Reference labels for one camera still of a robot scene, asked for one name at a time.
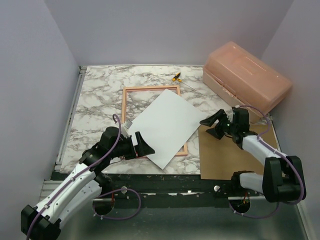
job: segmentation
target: bolt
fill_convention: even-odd
[[[218,186],[218,185],[215,185],[214,188],[213,188],[213,190],[214,190],[215,192],[220,192],[220,191],[221,191],[220,186]]]
[[[127,189],[128,188],[126,186],[121,187],[121,193],[126,194],[127,193]]]

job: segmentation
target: orange wooden frame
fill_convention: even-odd
[[[121,111],[121,122],[126,121],[126,112],[127,112],[127,98],[129,92],[142,92],[142,91],[163,91],[163,90],[176,90],[176,94],[181,96],[180,86],[179,85],[161,85],[161,86],[126,86],[123,88],[122,95],[122,111]],[[185,143],[182,147],[182,151],[178,151],[176,156],[187,156],[188,147]]]

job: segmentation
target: white wall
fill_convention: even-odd
[[[45,2],[79,65],[194,65],[230,40],[261,57],[293,0]]]
[[[293,81],[273,112],[281,148],[297,155],[306,181],[305,203],[320,239],[320,1],[295,0],[262,60]]]
[[[0,1],[0,239],[52,171],[79,68],[43,0]]]

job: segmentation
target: marble tabletop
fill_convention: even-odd
[[[182,82],[172,82],[181,72]],[[123,88],[135,86],[180,85],[181,96],[211,116],[231,107],[202,82],[202,67],[177,65],[101,65],[87,68],[79,101],[71,124],[61,173],[70,173],[82,156],[100,140],[106,127],[114,126],[113,114],[121,119]],[[126,118],[133,120],[160,94],[160,91],[130,92]],[[188,155],[175,156],[164,170],[147,158],[122,160],[104,173],[121,174],[200,174],[198,131],[187,141]]]

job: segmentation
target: plastic storage box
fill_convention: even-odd
[[[235,44],[228,42],[209,55],[203,82],[230,106],[250,105],[264,114],[288,94],[292,82]],[[250,122],[262,116],[248,108]]]

